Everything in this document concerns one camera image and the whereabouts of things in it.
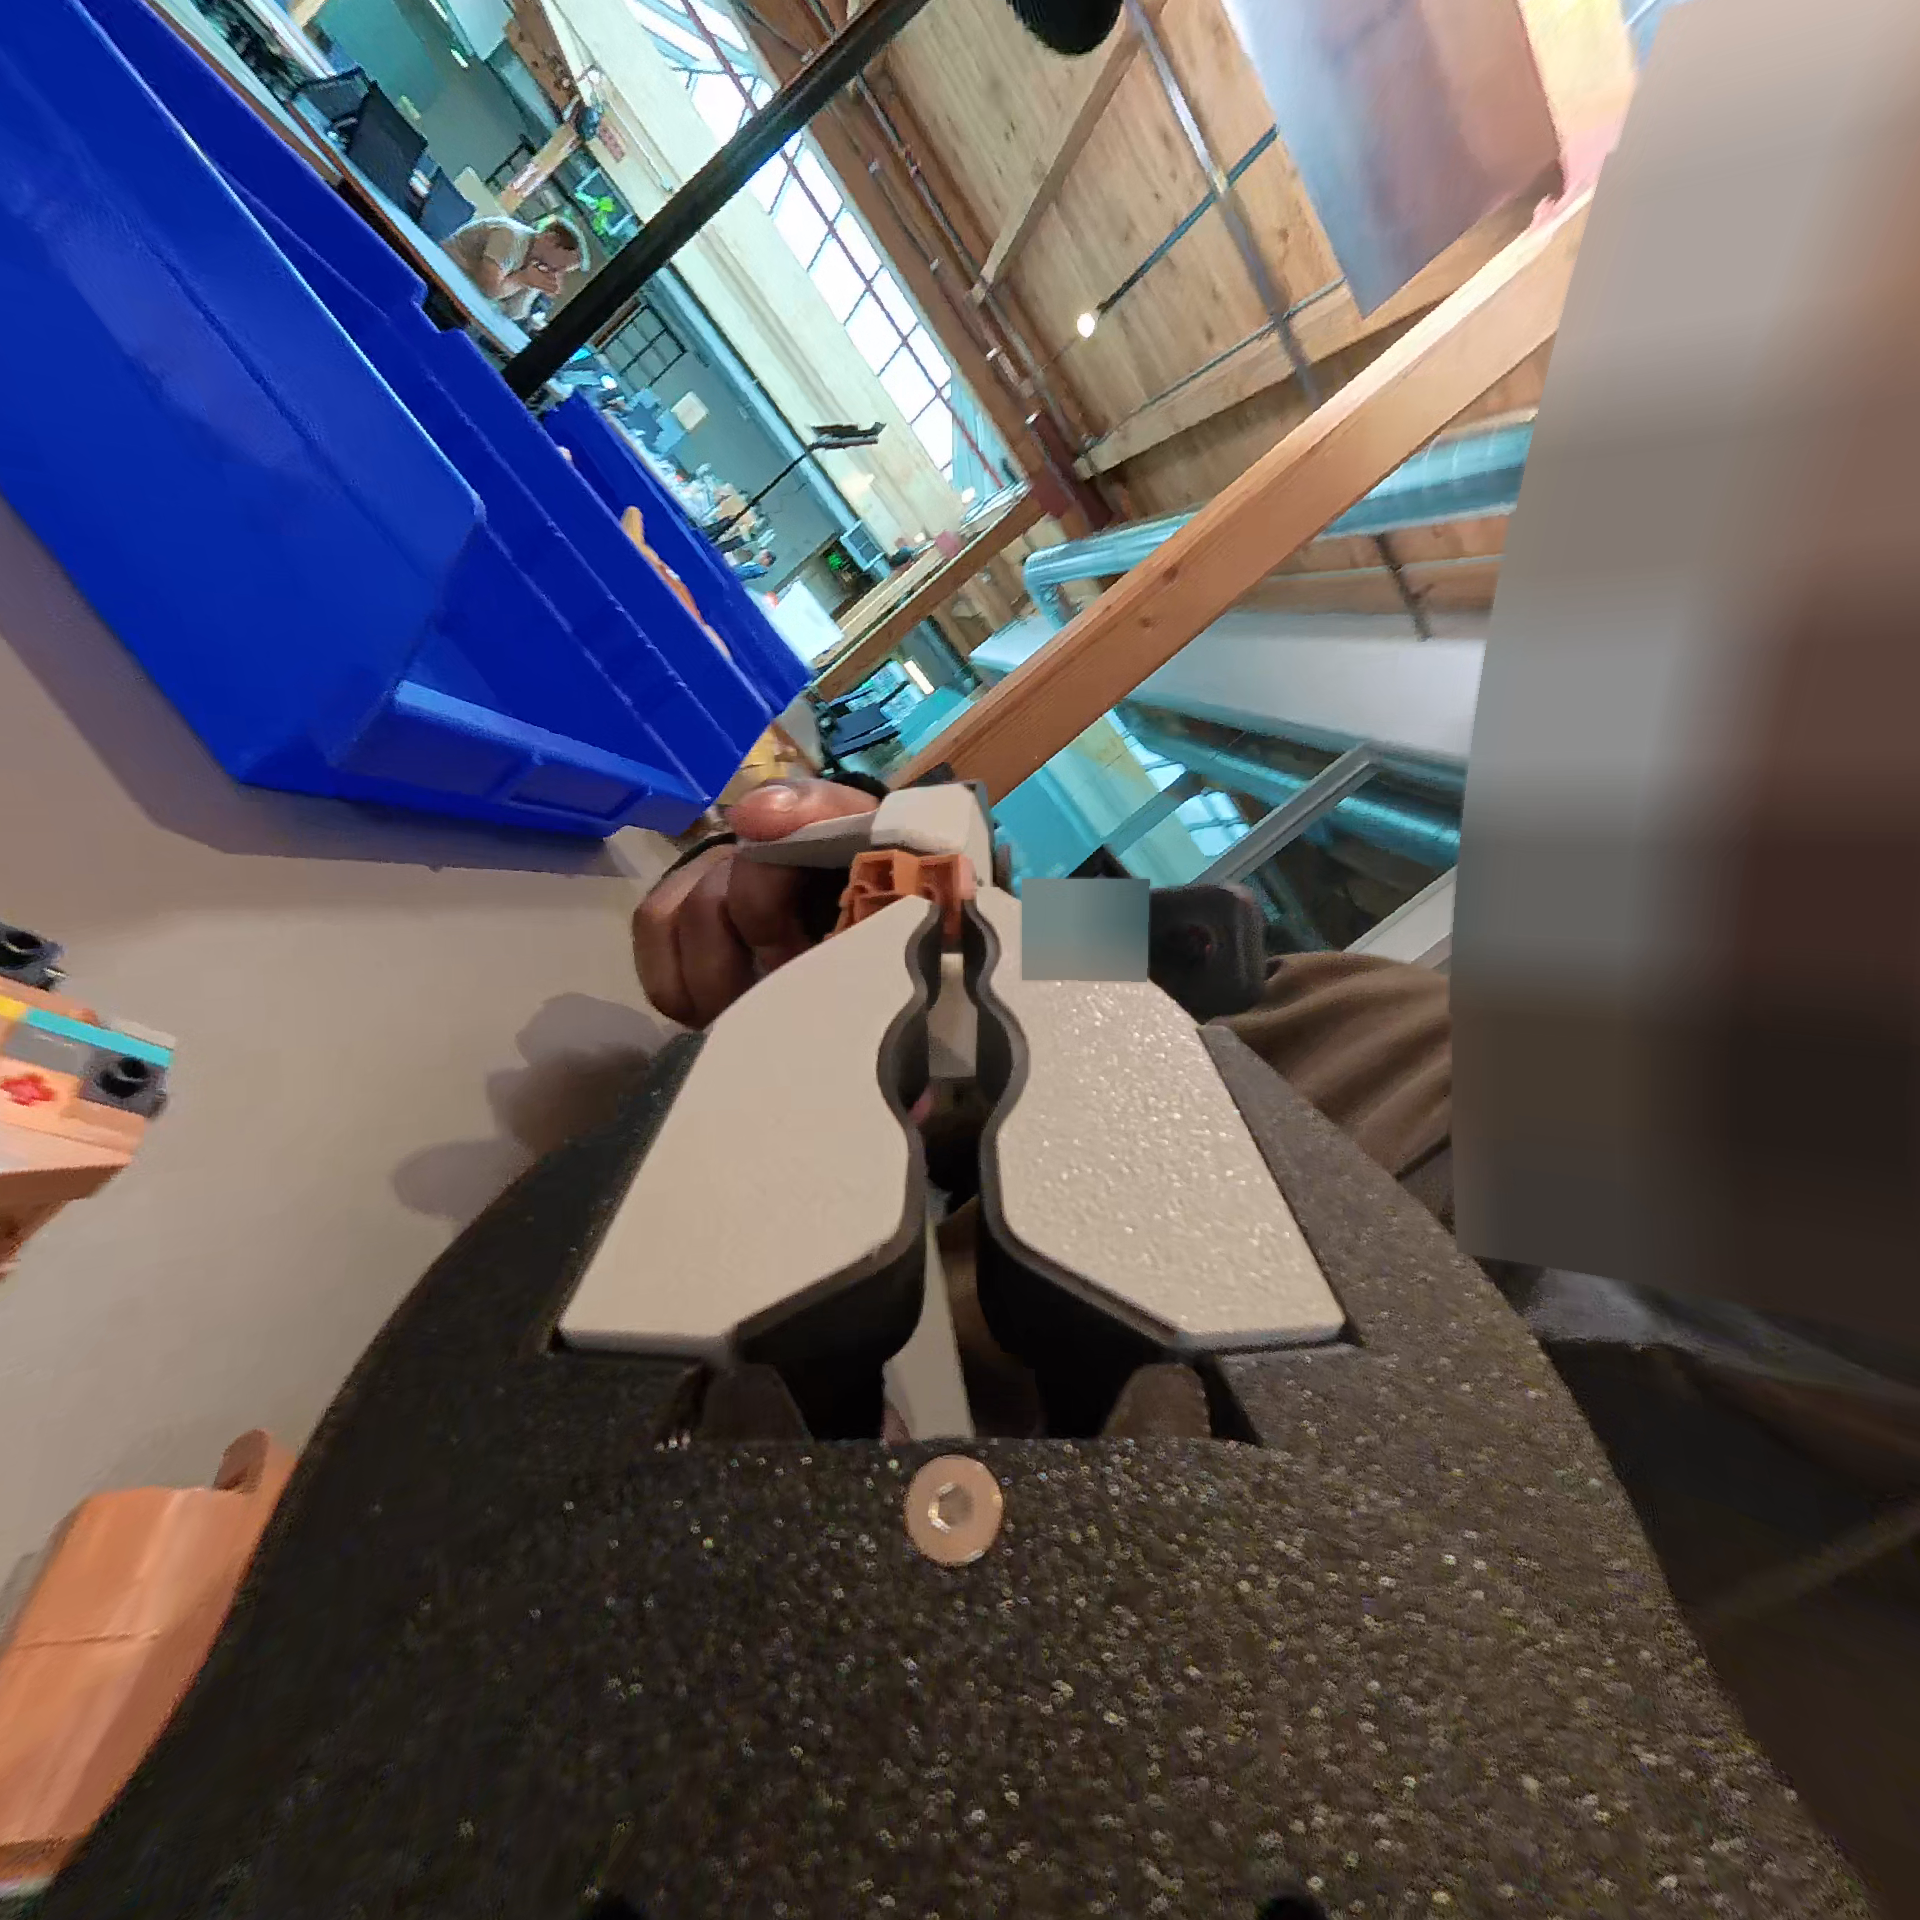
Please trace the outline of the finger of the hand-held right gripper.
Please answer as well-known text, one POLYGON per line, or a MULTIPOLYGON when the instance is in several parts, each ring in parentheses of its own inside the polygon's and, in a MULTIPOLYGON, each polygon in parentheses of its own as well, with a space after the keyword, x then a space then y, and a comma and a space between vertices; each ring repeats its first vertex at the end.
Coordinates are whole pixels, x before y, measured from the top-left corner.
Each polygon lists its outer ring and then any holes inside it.
POLYGON ((997 834, 972 785, 902 787, 867 814, 804 824, 772 843, 744 838, 738 857, 758 867, 838 875, 838 903, 854 857, 867 847, 968 854, 977 900, 1000 897, 997 834))

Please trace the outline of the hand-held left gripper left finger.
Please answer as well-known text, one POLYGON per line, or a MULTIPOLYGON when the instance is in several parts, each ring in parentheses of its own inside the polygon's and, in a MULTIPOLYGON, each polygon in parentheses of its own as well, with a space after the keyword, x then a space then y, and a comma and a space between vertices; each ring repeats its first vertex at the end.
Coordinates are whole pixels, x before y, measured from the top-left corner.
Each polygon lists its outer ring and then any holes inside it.
POLYGON ((945 917, 892 903, 732 1004, 560 1310, 570 1352, 772 1368, 818 1441, 877 1441, 925 1308, 928 1010, 945 917))

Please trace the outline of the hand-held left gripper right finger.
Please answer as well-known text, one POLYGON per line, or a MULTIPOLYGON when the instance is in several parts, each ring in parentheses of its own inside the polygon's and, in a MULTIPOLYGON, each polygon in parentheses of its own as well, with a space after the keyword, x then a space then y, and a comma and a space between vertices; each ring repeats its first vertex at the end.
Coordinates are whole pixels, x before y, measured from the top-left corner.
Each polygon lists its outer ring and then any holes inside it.
POLYGON ((1211 1037, 1151 976, 1033 974, 1024 911, 968 911, 977 1298, 1048 1441, 1094 1441, 1151 1368, 1217 1432, 1231 1363, 1327 1358, 1347 1315, 1211 1037))

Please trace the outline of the brown bracket brick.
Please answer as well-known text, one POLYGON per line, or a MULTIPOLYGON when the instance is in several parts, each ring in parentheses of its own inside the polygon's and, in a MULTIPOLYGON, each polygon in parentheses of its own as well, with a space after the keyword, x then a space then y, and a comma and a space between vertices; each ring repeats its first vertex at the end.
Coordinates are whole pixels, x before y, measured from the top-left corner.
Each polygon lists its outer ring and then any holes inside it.
POLYGON ((849 861, 831 934, 869 923, 898 903, 932 903, 945 951, 958 951, 972 900, 977 871, 968 854, 867 847, 849 861))

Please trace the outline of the brown grey brick assembly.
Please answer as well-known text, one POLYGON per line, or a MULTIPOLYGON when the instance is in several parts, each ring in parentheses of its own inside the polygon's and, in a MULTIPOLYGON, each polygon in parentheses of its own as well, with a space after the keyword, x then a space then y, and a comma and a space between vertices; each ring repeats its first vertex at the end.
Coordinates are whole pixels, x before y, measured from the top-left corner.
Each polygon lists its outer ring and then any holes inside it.
POLYGON ((246 1432, 210 1486, 70 1515, 4 1642, 4 1897, 61 1873, 177 1714, 293 1472, 246 1432))

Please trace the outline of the blue plastic bin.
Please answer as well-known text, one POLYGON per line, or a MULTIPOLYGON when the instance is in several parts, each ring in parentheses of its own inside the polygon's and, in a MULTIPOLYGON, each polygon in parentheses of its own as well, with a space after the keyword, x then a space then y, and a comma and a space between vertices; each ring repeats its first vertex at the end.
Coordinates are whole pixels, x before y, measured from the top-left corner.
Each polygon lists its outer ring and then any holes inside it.
POLYGON ((632 559, 642 556, 622 534, 619 516, 628 506, 645 514, 649 544, 685 579, 705 612, 702 632, 756 691, 771 721, 782 721, 808 691, 808 665, 772 628, 762 602, 738 581, 715 542, 686 516, 635 443, 588 398, 560 402, 540 423, 590 494, 613 514, 615 534, 632 559))
POLYGON ((585 838, 708 807, 78 4, 4 13, 4 501, 236 781, 585 838))

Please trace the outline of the person's right forearm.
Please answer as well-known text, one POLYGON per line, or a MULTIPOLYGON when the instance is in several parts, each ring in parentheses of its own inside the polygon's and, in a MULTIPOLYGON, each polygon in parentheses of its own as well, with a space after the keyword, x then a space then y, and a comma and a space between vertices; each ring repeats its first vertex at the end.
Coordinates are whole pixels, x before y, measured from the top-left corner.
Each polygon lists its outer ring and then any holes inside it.
POLYGON ((1367 953, 1286 953, 1257 1004, 1220 1024, 1453 1225, 1449 974, 1367 953))

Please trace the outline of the tan toy piece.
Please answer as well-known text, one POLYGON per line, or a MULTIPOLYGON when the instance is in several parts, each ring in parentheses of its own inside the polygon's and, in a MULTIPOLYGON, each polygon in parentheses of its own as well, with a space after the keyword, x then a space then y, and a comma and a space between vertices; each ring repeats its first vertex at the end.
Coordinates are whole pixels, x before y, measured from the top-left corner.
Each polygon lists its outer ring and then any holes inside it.
POLYGON ((668 559, 649 544, 646 531, 645 531, 645 514, 638 506, 628 506, 619 516, 622 534, 628 542, 638 551, 642 562, 649 564, 649 571, 658 576, 662 588, 678 599, 685 612, 695 622, 705 624, 705 612, 698 611, 698 602, 692 599, 691 588, 685 579, 668 564, 668 559))

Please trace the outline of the person's brown hoodie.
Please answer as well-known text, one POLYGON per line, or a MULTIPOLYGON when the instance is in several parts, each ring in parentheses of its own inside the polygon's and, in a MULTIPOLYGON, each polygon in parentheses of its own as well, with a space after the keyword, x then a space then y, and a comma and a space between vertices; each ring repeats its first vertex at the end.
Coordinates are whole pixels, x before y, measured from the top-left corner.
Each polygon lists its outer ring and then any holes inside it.
POLYGON ((1603 1443, 1755 1740, 1917 1914, 1917 1352, 1485 1263, 1603 1443))

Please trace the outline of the colourful striped brick model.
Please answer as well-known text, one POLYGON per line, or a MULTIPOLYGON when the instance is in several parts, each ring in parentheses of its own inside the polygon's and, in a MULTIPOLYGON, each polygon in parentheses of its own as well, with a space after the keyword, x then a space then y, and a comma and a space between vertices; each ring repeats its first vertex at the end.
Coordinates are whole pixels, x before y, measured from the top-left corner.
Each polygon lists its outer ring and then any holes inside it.
POLYGON ((65 990, 63 947, 4 923, 4 1273, 98 1196, 166 1110, 177 1044, 65 990))

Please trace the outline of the black ceiling beam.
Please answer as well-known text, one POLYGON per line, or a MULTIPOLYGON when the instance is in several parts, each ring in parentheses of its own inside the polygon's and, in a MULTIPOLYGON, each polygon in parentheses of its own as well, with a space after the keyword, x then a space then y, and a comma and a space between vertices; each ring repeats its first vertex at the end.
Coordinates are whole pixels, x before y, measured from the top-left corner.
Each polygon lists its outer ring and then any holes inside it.
POLYGON ((1226 4, 1363 315, 1565 187, 1518 4, 1226 4))

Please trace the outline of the teal air duct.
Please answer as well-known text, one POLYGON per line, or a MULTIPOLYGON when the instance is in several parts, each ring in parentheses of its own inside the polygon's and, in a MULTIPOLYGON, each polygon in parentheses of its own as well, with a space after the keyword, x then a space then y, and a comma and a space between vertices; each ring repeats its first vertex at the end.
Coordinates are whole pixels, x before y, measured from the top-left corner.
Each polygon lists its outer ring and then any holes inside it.
MULTIPOLYGON (((1379 538, 1518 511, 1535 421, 1536 412, 1515 412, 1440 435, 1334 516, 1319 538, 1379 538)), ((1045 546, 1023 564, 1024 591, 1037 605, 1053 605, 1068 585, 1118 579, 1196 518, 1199 511, 1118 521, 1097 535, 1045 546)))

